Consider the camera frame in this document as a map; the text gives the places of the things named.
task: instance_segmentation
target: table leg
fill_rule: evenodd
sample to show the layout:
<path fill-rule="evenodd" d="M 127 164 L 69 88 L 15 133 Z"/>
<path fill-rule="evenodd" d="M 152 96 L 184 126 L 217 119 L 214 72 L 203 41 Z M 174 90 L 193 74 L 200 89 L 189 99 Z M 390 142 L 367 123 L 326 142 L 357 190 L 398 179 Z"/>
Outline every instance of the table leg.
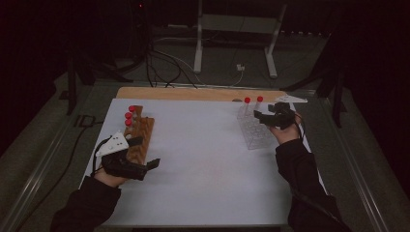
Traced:
<path fill-rule="evenodd" d="M 265 57 L 266 57 L 266 64 L 268 65 L 269 70 L 269 77 L 271 78 L 278 78 L 277 69 L 275 68 L 274 57 L 272 53 L 274 51 L 275 43 L 277 42 L 278 35 L 280 32 L 280 26 L 283 20 L 284 13 L 286 11 L 287 5 L 282 5 L 280 10 L 280 15 L 278 17 L 277 24 L 275 25 L 274 34 L 272 35 L 272 40 L 269 46 L 265 47 Z"/>
<path fill-rule="evenodd" d="M 201 73 L 202 65 L 202 0 L 198 1 L 198 31 L 196 39 L 195 61 L 193 63 L 193 72 Z"/>

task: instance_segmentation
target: black cable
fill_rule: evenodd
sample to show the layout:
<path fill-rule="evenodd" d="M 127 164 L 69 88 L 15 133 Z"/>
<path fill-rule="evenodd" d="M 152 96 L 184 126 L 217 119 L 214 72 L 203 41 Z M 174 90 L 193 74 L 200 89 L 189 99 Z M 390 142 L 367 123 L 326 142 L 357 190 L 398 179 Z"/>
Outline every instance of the black cable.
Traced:
<path fill-rule="evenodd" d="M 149 64 L 148 64 L 148 56 L 145 56 L 145 71 L 147 72 L 148 82 L 150 82 L 151 87 L 154 88 L 153 82 L 151 81 L 151 78 L 150 78 L 150 70 L 149 70 Z"/>
<path fill-rule="evenodd" d="M 96 156 L 96 154 L 97 154 L 97 152 L 100 150 L 100 148 L 102 147 L 102 145 L 105 144 L 111 137 L 112 137 L 112 136 L 109 136 L 108 138 L 106 138 L 106 139 L 104 139 L 103 141 L 101 141 L 101 142 L 99 143 L 99 145 L 97 146 L 96 150 L 94 151 L 94 154 L 93 154 L 93 170 L 92 170 L 92 172 L 90 173 L 90 176 L 91 176 L 91 177 L 94 177 L 94 175 L 96 174 L 96 172 L 97 172 L 98 170 L 100 170 L 100 168 L 96 170 L 96 162 L 97 162 L 97 156 Z"/>
<path fill-rule="evenodd" d="M 236 31 L 236 33 L 240 33 L 240 32 L 242 31 L 242 28 L 244 27 L 244 24 L 245 24 L 245 17 L 243 17 L 242 23 L 241 23 L 241 25 L 240 25 L 238 31 Z M 229 45 L 229 44 L 230 44 L 230 40 L 228 40 L 223 34 L 220 34 L 220 35 L 226 40 L 226 43 L 225 43 L 224 45 Z M 212 38 L 208 39 L 208 42 L 213 43 L 213 44 L 218 44 L 218 43 L 216 43 L 216 42 L 213 41 L 213 38 L 214 38 L 215 36 L 213 36 Z M 243 42 L 237 43 L 237 45 L 236 45 L 236 47 L 235 47 L 235 51 L 234 51 L 234 53 L 233 53 L 233 55 L 232 55 L 231 62 L 229 63 L 229 66 L 228 66 L 228 74 L 229 74 L 229 76 L 230 76 L 231 78 L 235 78 L 236 76 L 239 75 L 239 73 L 236 72 L 236 74 L 232 76 L 232 73 L 231 73 L 232 64 L 233 64 L 233 62 L 235 61 L 235 57 L 237 56 L 237 53 L 238 53 L 239 48 L 240 48 L 242 45 L 248 43 L 249 40 L 251 40 L 251 38 L 248 38 L 248 39 L 246 39 L 246 40 L 243 41 Z"/>
<path fill-rule="evenodd" d="M 151 68 L 154 68 L 153 67 L 153 57 L 152 56 L 148 56 L 148 59 L 149 59 L 149 61 L 150 61 L 150 64 L 148 65 L 149 67 L 151 67 Z M 155 83 L 155 85 L 154 85 L 154 87 L 157 87 L 157 85 L 158 85 L 158 82 L 157 82 L 157 76 L 158 76 L 158 74 L 157 74 L 157 70 L 155 70 L 154 69 L 154 83 Z"/>
<path fill-rule="evenodd" d="M 165 53 L 162 53 L 162 52 L 159 52 L 159 51 L 156 51 L 156 50 L 153 50 L 153 51 L 154 51 L 154 52 L 157 52 L 158 54 L 161 54 L 161 55 L 163 55 L 163 56 L 166 56 L 166 57 L 169 57 L 169 58 L 175 60 L 172 56 L 170 56 L 170 55 L 168 55 L 168 54 L 165 54 Z M 183 75 L 187 78 L 188 82 L 189 82 L 195 89 L 197 89 L 198 87 L 196 87 L 196 85 L 190 80 L 190 78 L 188 77 L 187 73 L 184 71 L 183 68 L 181 68 L 181 66 L 180 66 L 180 70 L 181 70 L 181 72 L 183 73 Z"/>
<path fill-rule="evenodd" d="M 157 78 L 159 78 L 161 81 L 163 81 L 163 82 L 166 83 L 165 88 L 168 87 L 168 85 L 171 85 L 171 86 L 172 86 L 172 84 L 170 84 L 169 81 L 164 80 L 164 79 L 158 74 L 158 72 L 157 72 L 157 70 L 154 68 L 154 66 L 152 66 L 152 65 L 148 65 L 148 66 L 151 68 L 151 70 L 154 72 L 154 75 L 155 75 L 155 77 L 154 77 L 154 79 L 155 79 L 155 85 L 154 85 L 154 87 L 157 87 L 157 85 L 158 85 Z"/>
<path fill-rule="evenodd" d="M 156 56 L 156 55 L 153 55 L 153 54 L 151 54 L 150 53 L 150 55 L 152 56 L 152 57 L 155 57 L 155 58 L 157 58 L 157 59 L 160 59 L 160 60 L 163 60 L 163 61 L 165 61 L 165 62 L 168 62 L 169 64 L 171 64 L 171 65 L 173 65 L 173 66 L 175 66 L 177 69 L 178 69 L 178 74 L 175 76 L 175 77 L 173 77 L 171 80 L 169 80 L 169 81 L 165 81 L 166 82 L 166 85 L 165 85 L 165 88 L 168 86 L 168 85 L 171 85 L 172 86 L 172 82 L 174 82 L 175 80 L 177 80 L 180 76 L 181 76 L 181 66 L 178 64 L 178 62 L 175 60 L 175 59 L 173 59 L 173 58 L 170 58 L 173 62 L 171 62 L 171 61 L 169 61 L 169 60 L 166 60 L 166 59 L 163 59 L 163 58 L 161 58 L 160 56 Z"/>
<path fill-rule="evenodd" d="M 58 186 L 58 184 L 60 184 L 61 180 L 63 179 L 63 177 L 66 175 L 67 171 L 69 170 L 70 165 L 72 164 L 73 161 L 73 156 L 74 156 L 74 152 L 76 149 L 76 146 L 78 145 L 78 141 L 81 137 L 81 135 L 89 128 L 92 128 L 93 126 L 97 125 L 97 124 L 102 124 L 103 122 L 97 122 L 94 123 L 90 126 L 87 126 L 85 128 L 82 129 L 82 131 L 79 133 L 77 139 L 75 140 L 75 143 L 73 145 L 73 149 L 72 152 L 70 154 L 70 159 L 69 162 L 67 163 L 66 167 L 64 168 L 63 173 L 60 175 L 60 177 L 57 179 L 57 181 L 54 183 L 54 185 L 51 187 L 51 189 L 45 194 L 45 196 L 39 201 L 39 203 L 37 203 L 37 205 L 33 208 L 33 210 L 27 214 L 27 216 L 24 218 L 24 220 L 21 222 L 21 224 L 17 227 L 17 229 L 15 230 L 15 232 L 18 232 L 22 226 L 24 225 L 25 222 L 27 222 L 27 220 L 34 214 L 34 212 L 36 212 L 36 210 L 44 203 L 44 201 L 48 198 L 48 196 L 54 191 L 54 189 Z"/>
<path fill-rule="evenodd" d="M 298 125 L 298 123 L 296 122 L 296 120 L 295 120 L 295 125 L 296 125 L 296 127 L 298 128 L 299 135 L 301 136 L 301 141 L 304 141 L 304 137 L 305 137 L 305 134 L 306 134 L 305 120 L 304 120 L 300 115 L 298 115 L 298 114 L 295 114 L 295 116 L 301 119 L 301 127 L 302 127 L 302 130 L 304 131 L 304 133 L 302 133 L 302 131 L 301 131 L 301 129 L 299 128 L 299 125 Z"/>

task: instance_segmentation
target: white table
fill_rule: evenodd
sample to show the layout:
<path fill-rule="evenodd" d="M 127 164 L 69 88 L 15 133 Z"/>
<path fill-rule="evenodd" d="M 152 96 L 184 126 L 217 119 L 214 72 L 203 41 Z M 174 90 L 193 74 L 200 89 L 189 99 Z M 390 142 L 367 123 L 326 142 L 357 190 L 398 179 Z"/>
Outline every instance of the white table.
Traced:
<path fill-rule="evenodd" d="M 96 144 L 124 129 L 131 104 L 156 119 L 143 182 L 128 181 L 112 217 L 123 227 L 223 227 L 287 224 L 291 194 L 275 148 L 249 151 L 236 120 L 241 102 L 114 99 Z M 91 172 L 91 160 L 85 174 Z"/>

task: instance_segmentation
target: wooden board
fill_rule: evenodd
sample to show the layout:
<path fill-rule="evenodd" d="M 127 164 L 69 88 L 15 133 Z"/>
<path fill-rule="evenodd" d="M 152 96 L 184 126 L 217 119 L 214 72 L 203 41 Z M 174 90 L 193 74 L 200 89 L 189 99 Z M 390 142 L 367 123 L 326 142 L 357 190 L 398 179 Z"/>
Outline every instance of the wooden board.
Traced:
<path fill-rule="evenodd" d="M 117 99 L 231 102 L 243 100 L 245 97 L 256 101 L 257 97 L 262 96 L 265 102 L 272 102 L 284 95 L 285 92 L 272 90 L 122 87 L 118 91 Z"/>

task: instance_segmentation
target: clear plastic box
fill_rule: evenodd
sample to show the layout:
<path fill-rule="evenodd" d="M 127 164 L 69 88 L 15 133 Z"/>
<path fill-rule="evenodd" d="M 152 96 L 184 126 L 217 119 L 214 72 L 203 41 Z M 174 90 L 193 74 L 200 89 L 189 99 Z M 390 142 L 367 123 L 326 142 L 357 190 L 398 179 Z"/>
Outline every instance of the clear plastic box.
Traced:
<path fill-rule="evenodd" d="M 237 119 L 249 150 L 265 148 L 275 142 L 275 138 L 268 128 L 259 124 L 253 117 L 254 105 L 243 105 L 239 109 Z"/>

